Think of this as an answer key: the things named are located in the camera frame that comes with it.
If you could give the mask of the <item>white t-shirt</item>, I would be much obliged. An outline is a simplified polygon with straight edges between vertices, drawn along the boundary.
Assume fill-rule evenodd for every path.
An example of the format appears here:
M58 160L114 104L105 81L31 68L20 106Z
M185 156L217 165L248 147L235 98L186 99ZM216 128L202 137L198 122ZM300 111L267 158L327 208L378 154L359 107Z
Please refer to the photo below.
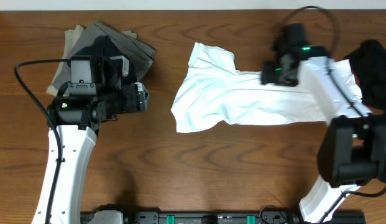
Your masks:
M362 93L349 61L335 65L342 70L344 84L361 102ZM262 85L260 76L261 72L237 70L232 52L195 43L186 78L171 108L177 132L204 131L220 121L260 126L326 122L320 105L307 88Z

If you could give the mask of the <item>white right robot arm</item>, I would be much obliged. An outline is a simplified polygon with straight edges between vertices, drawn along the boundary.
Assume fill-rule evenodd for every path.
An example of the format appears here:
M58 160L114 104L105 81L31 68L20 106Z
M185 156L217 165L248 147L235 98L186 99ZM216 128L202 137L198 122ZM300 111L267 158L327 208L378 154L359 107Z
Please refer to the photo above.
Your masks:
M350 195L386 193L386 117L374 115L344 84L342 70L322 46L275 49L261 82L308 89L320 105L327 130L317 154L319 177L300 200L290 223L326 223Z

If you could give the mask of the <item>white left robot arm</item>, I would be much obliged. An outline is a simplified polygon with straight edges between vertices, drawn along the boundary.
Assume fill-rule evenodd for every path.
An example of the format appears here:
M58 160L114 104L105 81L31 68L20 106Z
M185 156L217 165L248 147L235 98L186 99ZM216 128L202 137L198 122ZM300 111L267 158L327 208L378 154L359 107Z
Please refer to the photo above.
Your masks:
M49 149L33 223L80 223L86 171L102 123L147 109L142 83L64 83L49 107Z

